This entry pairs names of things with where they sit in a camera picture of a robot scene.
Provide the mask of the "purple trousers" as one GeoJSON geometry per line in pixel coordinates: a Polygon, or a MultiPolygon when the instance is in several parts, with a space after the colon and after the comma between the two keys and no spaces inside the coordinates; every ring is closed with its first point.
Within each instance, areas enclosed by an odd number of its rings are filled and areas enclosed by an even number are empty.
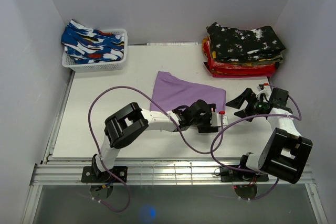
{"type": "Polygon", "coordinates": [[[184,81],[169,72],[159,71],[153,88],[150,110],[159,111],[156,106],[158,104],[164,111],[172,111],[182,105],[191,106],[199,99],[208,104],[216,104],[216,108],[220,111],[225,110],[224,89],[184,81]]]}

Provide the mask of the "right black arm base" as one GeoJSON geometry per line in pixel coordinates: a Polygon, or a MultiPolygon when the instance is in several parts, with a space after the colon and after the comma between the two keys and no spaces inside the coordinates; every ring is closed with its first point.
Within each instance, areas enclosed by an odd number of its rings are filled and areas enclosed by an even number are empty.
{"type": "Polygon", "coordinates": [[[252,173],[240,172],[234,169],[221,166],[216,168],[214,175],[221,178],[221,182],[268,182],[267,174],[255,175],[252,173]]]}

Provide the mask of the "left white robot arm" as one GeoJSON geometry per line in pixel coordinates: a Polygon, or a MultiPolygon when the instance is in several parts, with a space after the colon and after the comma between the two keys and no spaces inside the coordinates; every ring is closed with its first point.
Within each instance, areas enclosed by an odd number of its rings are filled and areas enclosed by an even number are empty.
{"type": "Polygon", "coordinates": [[[197,100],[192,105],[182,105],[172,111],[145,110],[132,102],[105,120],[104,140],[100,152],[92,158],[94,177],[105,182],[120,149],[133,143],[144,131],[186,131],[190,127],[199,133],[216,133],[224,126],[224,116],[215,112],[216,105],[197,100]]]}

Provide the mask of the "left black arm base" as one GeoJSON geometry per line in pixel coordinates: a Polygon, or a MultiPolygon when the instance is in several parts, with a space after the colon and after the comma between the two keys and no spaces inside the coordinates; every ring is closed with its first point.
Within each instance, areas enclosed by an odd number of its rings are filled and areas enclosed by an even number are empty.
{"type": "MultiPolygon", "coordinates": [[[[115,176],[117,176],[123,182],[127,182],[128,167],[127,166],[115,166],[110,170],[115,176]]],[[[116,182],[119,183],[118,179],[115,179],[108,172],[101,172],[94,169],[93,166],[85,166],[82,170],[81,175],[82,183],[109,183],[116,182]]]]}

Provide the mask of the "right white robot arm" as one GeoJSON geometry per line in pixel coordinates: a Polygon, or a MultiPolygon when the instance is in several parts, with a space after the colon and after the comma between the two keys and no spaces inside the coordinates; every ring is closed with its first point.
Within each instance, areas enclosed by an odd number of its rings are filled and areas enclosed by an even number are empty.
{"type": "Polygon", "coordinates": [[[235,116],[251,122],[257,116],[265,117],[272,128],[272,134],[260,153],[247,153],[237,167],[238,177],[250,180],[256,172],[273,175],[295,184],[300,179],[312,149],[312,141],[303,137],[294,125],[292,109],[287,107],[289,92],[273,88],[267,97],[265,86],[259,92],[251,88],[226,103],[237,109],[235,116]]]}

